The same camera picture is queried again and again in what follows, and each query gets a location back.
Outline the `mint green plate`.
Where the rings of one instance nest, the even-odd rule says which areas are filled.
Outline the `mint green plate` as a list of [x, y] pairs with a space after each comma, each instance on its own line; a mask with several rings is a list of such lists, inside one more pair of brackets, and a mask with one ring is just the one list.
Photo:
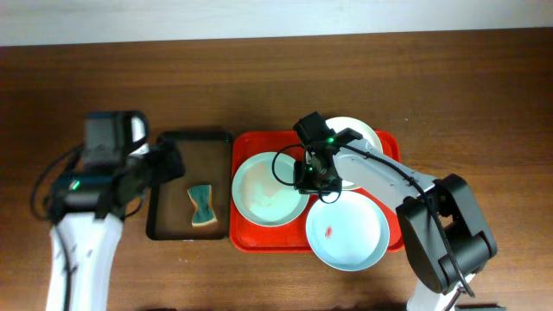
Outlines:
[[232, 180], [232, 200], [249, 222], [264, 227], [286, 225], [298, 218], [308, 205], [309, 196], [278, 181], [293, 178], [296, 162], [289, 155], [264, 152], [243, 162]]

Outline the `green yellow sponge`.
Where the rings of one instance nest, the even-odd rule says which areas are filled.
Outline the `green yellow sponge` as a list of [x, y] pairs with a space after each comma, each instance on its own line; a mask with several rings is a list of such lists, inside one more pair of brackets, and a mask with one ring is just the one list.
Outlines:
[[194, 206], [192, 226], [199, 227], [217, 222], [213, 209], [212, 186], [203, 184], [188, 189], [188, 196]]

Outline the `light blue plate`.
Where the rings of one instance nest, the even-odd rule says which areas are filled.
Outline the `light blue plate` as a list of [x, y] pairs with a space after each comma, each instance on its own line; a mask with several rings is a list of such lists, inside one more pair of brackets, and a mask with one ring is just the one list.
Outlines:
[[343, 271], [372, 267], [387, 252], [390, 227], [379, 206], [355, 192], [343, 192], [334, 203], [316, 201], [308, 212], [306, 236], [313, 253]]

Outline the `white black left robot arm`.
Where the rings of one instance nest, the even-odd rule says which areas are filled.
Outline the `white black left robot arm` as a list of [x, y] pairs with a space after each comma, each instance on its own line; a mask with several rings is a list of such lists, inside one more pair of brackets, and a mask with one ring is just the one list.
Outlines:
[[140, 111], [91, 112], [83, 143], [62, 157], [67, 165], [44, 203], [51, 223], [49, 310], [104, 310], [111, 266], [126, 207], [146, 192], [180, 178], [185, 169], [173, 143], [147, 144]]

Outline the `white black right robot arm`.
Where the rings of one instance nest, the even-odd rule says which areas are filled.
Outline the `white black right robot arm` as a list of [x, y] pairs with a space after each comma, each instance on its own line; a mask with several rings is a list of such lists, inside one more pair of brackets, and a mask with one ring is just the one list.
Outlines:
[[473, 296], [470, 280], [498, 252], [472, 189], [459, 175], [425, 175], [376, 150], [360, 133], [335, 131], [313, 112], [294, 126], [304, 156], [293, 186], [321, 202], [344, 198], [342, 182], [365, 189], [397, 215], [410, 267], [418, 278], [409, 310], [454, 310]]

